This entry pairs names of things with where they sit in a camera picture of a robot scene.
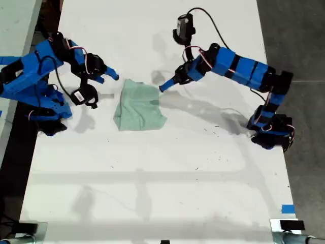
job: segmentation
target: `white table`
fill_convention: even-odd
[[[292,198],[282,149],[253,144],[241,126],[261,103],[247,87],[215,74],[176,85],[161,97],[159,131],[118,132],[112,119],[125,78],[173,76],[182,47],[172,29],[198,6],[231,49],[266,61],[255,0],[65,0],[59,30],[121,80],[95,84],[98,109],[72,106],[67,131],[38,136],[21,220],[48,222],[49,243],[273,243],[269,219]],[[203,12],[194,24],[193,45],[221,43]],[[69,65],[59,71],[79,86]]]
[[[0,1],[0,56],[28,54],[41,3],[41,0]],[[0,98],[0,110],[2,111],[0,117],[0,165],[10,136],[16,104],[16,101]]]

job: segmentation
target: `wire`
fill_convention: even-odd
[[[55,59],[54,59],[53,57],[51,57],[51,56],[44,56],[44,57],[42,57],[42,59],[40,60],[40,66],[39,66],[39,69],[38,69],[38,73],[40,73],[40,71],[41,71],[41,69],[42,69],[43,62],[44,62],[44,60],[47,59],[47,58],[49,58],[49,59],[51,59],[51,60],[53,61],[54,68],[55,68],[56,78],[57,78],[57,81],[59,82],[59,84],[60,84],[62,90],[65,92],[65,94],[67,94],[67,96],[68,96],[69,98],[71,98],[70,94],[67,92],[67,90],[65,89],[65,87],[64,87],[64,86],[62,85],[62,83],[61,83],[61,80],[60,80],[60,77],[59,77],[59,73],[58,73],[58,71],[57,71],[57,64],[56,64],[56,61],[55,61]]]
[[[206,57],[204,56],[203,49],[201,47],[199,47],[199,46],[187,46],[187,47],[185,47],[184,50],[183,50],[183,54],[182,54],[183,61],[186,62],[185,57],[184,57],[185,50],[187,48],[192,48],[192,47],[196,47],[196,48],[199,49],[199,53],[200,53],[202,59],[204,60],[204,62],[210,67],[210,69],[213,69],[212,65],[207,61]]]
[[[266,100],[264,99],[264,97],[262,97],[260,94],[258,94],[256,91],[254,91],[252,88],[250,89],[250,91],[251,91],[252,93],[255,93],[256,95],[258,95],[260,98],[262,98],[264,102],[266,101]]]
[[[210,18],[211,21],[212,21],[212,24],[214,25],[215,30],[218,32],[218,35],[219,35],[220,39],[222,40],[224,46],[225,46],[226,48],[230,49],[230,48],[228,47],[228,45],[225,43],[225,41],[223,40],[223,38],[222,38],[222,36],[221,36],[221,33],[219,32],[218,27],[217,27],[217,25],[215,24],[213,18],[211,17],[211,15],[210,15],[210,14],[209,14],[205,9],[203,9],[203,8],[199,8],[199,7],[196,7],[196,8],[192,8],[192,9],[190,9],[187,13],[189,14],[191,11],[196,10],[196,9],[205,12],[205,13],[209,16],[209,18]]]
[[[85,54],[86,54],[85,55],[85,68],[86,68],[87,74],[90,74],[90,72],[88,71],[88,67],[87,67],[87,55],[88,55],[87,50],[84,47],[80,47],[80,46],[71,47],[67,38],[66,38],[66,42],[67,42],[67,46],[68,46],[69,50],[71,50],[71,49],[82,49],[82,50],[85,51]]]
[[[34,110],[32,110],[31,112],[29,112],[29,114],[28,114],[28,121],[30,121],[30,115],[31,115],[31,113],[33,113],[34,112]]]
[[[53,86],[55,86],[55,87],[56,87],[56,91],[58,91],[58,90],[59,90],[59,87],[57,87],[57,85],[56,85],[56,84],[49,84],[49,85],[53,85]]]

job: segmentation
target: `concrete floor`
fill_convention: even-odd
[[[285,154],[292,197],[306,233],[325,237],[325,1],[257,0],[268,63],[292,71],[279,112],[294,118]]]

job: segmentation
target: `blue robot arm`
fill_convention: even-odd
[[[116,72],[106,66],[98,55],[84,54],[81,49],[61,33],[55,33],[50,39],[38,44],[35,52],[26,56],[0,56],[0,65],[7,65],[0,72],[0,97],[34,106],[34,113],[28,119],[36,121],[39,130],[47,135],[65,130],[60,120],[72,116],[69,104],[62,93],[42,80],[44,76],[55,71],[67,96],[76,105],[85,104],[91,108],[97,108],[98,95],[96,89],[88,84],[88,79],[104,83],[101,77],[103,74],[119,79]],[[71,72],[81,80],[80,87],[71,94],[65,90],[57,73],[57,68],[64,62],[71,65]]]
[[[269,93],[265,103],[260,105],[249,119],[247,128],[256,131],[256,135],[251,139],[252,142],[266,149],[281,145],[283,150],[286,151],[291,146],[294,136],[292,118],[275,112],[282,104],[289,90],[293,74],[283,71],[281,75],[277,75],[274,68],[241,57],[228,47],[220,47],[216,43],[211,44],[207,51],[200,50],[201,55],[193,58],[190,41],[196,30],[193,26],[193,16],[190,11],[178,18],[177,29],[173,30],[174,40],[178,44],[185,46],[187,61],[176,69],[173,78],[159,87],[160,91],[164,92],[175,84],[184,85],[192,81],[199,81],[207,72],[211,71],[251,89]]]

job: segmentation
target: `green cloth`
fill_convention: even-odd
[[[167,118],[159,109],[159,90],[151,85],[126,80],[114,121],[119,131],[161,129]]]

